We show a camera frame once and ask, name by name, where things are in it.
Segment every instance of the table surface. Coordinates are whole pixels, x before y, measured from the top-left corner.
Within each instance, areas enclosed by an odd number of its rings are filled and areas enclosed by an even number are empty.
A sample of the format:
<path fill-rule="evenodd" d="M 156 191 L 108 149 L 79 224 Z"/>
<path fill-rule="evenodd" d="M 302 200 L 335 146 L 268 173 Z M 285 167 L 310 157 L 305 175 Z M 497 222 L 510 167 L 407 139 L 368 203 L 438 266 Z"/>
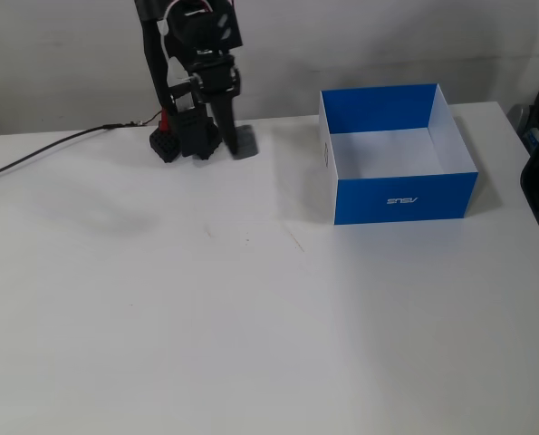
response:
<path fill-rule="evenodd" d="M 316 117 L 252 121 L 252 159 L 128 129 L 0 177 L 0 434 L 539 434 L 527 154 L 497 104 L 452 110 L 462 220 L 330 225 Z"/>

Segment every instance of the blue box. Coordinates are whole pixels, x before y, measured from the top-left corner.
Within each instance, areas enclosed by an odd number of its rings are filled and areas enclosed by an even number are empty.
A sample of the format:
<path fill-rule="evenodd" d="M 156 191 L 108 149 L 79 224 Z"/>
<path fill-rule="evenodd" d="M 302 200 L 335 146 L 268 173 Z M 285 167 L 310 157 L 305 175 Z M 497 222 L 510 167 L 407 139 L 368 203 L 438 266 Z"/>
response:
<path fill-rule="evenodd" d="M 437 84 L 323 91 L 336 225 L 463 218 L 478 171 Z"/>

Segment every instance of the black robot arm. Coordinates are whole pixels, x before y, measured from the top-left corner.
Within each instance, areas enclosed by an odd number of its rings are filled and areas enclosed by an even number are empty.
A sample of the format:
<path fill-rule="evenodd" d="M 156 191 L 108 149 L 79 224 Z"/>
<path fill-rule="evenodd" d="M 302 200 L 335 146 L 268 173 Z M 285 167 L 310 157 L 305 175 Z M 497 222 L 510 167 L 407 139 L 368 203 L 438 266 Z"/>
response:
<path fill-rule="evenodd" d="M 229 53 L 242 45 L 230 0 L 135 0 L 144 52 L 163 109 L 152 148 L 165 161 L 178 154 L 208 159 L 220 143 L 238 154 L 233 98 L 241 77 Z M 188 79 L 168 86 L 168 58 L 176 57 Z M 178 104 L 190 95 L 191 104 Z M 207 115 L 210 104 L 217 126 Z"/>

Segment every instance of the black cable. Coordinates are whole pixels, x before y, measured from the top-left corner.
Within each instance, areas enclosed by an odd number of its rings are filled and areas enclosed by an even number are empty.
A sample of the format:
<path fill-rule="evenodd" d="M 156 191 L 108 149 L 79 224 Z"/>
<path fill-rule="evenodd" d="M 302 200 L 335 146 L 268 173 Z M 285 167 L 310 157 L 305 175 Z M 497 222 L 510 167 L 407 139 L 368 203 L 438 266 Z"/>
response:
<path fill-rule="evenodd" d="M 152 118 L 150 118 L 148 121 L 129 122 L 127 124 L 106 124 L 106 125 L 102 125 L 100 127 L 95 127 L 93 129 L 80 131 L 79 133 L 75 133 L 72 136 L 68 136 L 67 138 L 60 139 L 60 140 L 58 140 L 58 141 L 56 141 L 54 143 L 51 143 L 47 147 L 43 147 L 42 149 L 40 149 L 38 151 L 35 151 L 32 154 L 29 154 L 28 156 L 25 156 L 25 157 L 23 157 L 23 158 L 21 158 L 21 159 L 19 159 L 17 161 L 14 161 L 13 163 L 10 163 L 7 166 L 4 166 L 3 168 L 0 169 L 0 174 L 2 172 L 5 172 L 5 171 L 11 169 L 11 168 L 16 167 L 17 165 L 20 165 L 20 164 L 24 163 L 26 160 L 29 160 L 29 159 L 37 156 L 38 154 L 42 154 L 43 152 L 46 152 L 47 150 L 49 150 L 49 149 L 51 149 L 53 147 L 57 147 L 58 145 L 61 145 L 61 144 L 65 143 L 68 140 L 76 139 L 76 138 L 79 138 L 80 136 L 84 136 L 86 134 L 94 133 L 95 131 L 116 130 L 116 129 L 123 129 L 123 128 L 127 128 L 127 127 L 144 127 L 147 124 L 149 124 L 150 122 L 154 121 L 156 119 L 156 117 L 159 116 L 159 115 L 160 115 L 160 111 L 156 115 L 154 115 Z"/>

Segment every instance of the cable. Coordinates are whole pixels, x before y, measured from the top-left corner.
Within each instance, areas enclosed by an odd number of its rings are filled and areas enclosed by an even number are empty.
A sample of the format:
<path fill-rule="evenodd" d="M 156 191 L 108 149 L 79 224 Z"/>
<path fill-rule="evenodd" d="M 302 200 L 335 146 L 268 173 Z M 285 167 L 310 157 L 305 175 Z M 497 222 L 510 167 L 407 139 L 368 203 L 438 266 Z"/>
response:
<path fill-rule="evenodd" d="M 164 39 L 165 39 L 165 36 L 169 32 L 168 15 L 170 14 L 172 7 L 180 1 L 181 0 L 172 0 L 172 2 L 170 2 L 170 5 L 168 5 L 167 9 L 164 12 L 164 18 L 162 18 L 163 26 L 166 26 L 166 28 L 161 27 L 159 29 L 160 30 L 160 46 L 162 47 L 162 53 L 164 54 L 164 58 L 167 60 L 167 62 L 170 60 L 170 57 L 168 56 L 167 45 L 165 44 Z M 208 12 L 213 12 L 213 8 L 211 7 L 211 4 L 207 0 L 200 0 L 200 1 L 207 7 Z"/>
<path fill-rule="evenodd" d="M 140 125 L 143 127 L 149 125 L 151 122 L 156 120 L 157 116 L 159 116 L 161 113 L 162 111 L 157 111 L 156 114 L 152 118 L 150 118 L 148 121 L 140 122 Z"/>
<path fill-rule="evenodd" d="M 149 124 L 151 121 L 153 121 L 159 115 L 160 115 L 160 111 L 148 121 L 144 121 L 144 122 L 133 121 L 133 122 L 129 122 L 127 124 L 105 124 L 105 125 L 102 125 L 100 127 L 94 127 L 93 129 L 80 131 L 79 133 L 75 133 L 72 136 L 68 136 L 67 138 L 60 139 L 60 140 L 58 140 L 58 141 L 56 141 L 54 143 L 51 143 L 50 145 L 48 145 L 46 147 L 41 148 L 38 151 L 33 152 L 32 154 L 29 154 L 29 155 L 27 155 L 27 156 L 25 156 L 25 157 L 23 157 L 23 158 L 21 158 L 19 160 L 14 161 L 13 163 L 10 163 L 7 166 L 4 166 L 3 168 L 0 169 L 0 174 L 2 172 L 5 172 L 5 171 L 11 169 L 11 168 L 16 167 L 17 165 L 20 165 L 20 164 L 24 163 L 26 160 L 29 160 L 29 159 L 31 159 L 31 158 L 39 155 L 39 154 L 42 154 L 43 152 L 46 152 L 47 150 L 49 150 L 49 149 L 51 149 L 53 147 L 57 147 L 58 145 L 61 145 L 62 143 L 65 143 L 68 140 L 76 139 L 76 138 L 79 138 L 80 136 L 84 136 L 86 134 L 94 133 L 95 131 L 116 130 L 116 129 L 123 129 L 123 128 L 127 128 L 127 127 L 144 127 L 147 124 Z"/>

